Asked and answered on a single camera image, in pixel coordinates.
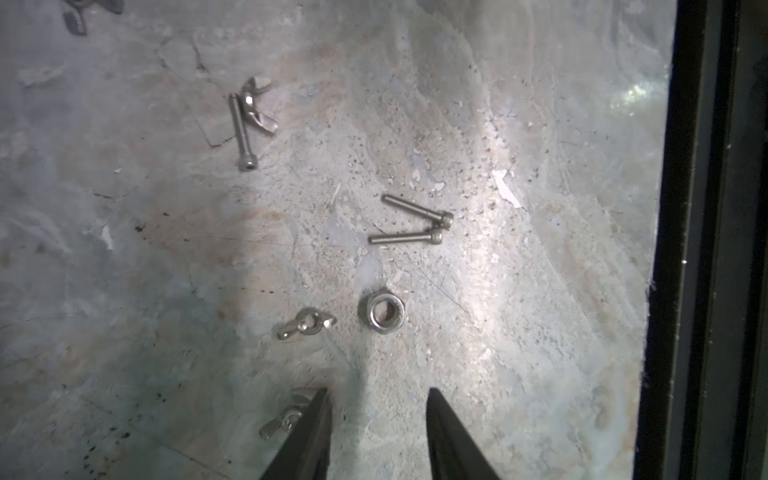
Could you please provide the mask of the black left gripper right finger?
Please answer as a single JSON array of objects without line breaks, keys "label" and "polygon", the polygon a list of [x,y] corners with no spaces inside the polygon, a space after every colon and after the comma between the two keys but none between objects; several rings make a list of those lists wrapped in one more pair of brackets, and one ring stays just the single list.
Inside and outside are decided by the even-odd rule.
[{"label": "black left gripper right finger", "polygon": [[437,388],[429,390],[426,432],[433,479],[500,479]]}]

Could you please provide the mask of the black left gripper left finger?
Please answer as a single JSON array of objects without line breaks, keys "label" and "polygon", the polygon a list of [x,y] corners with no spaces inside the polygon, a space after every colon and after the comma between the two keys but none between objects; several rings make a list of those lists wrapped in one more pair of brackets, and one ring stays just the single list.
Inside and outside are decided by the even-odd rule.
[{"label": "black left gripper left finger", "polygon": [[332,397],[317,392],[261,479],[326,479],[330,466]]}]

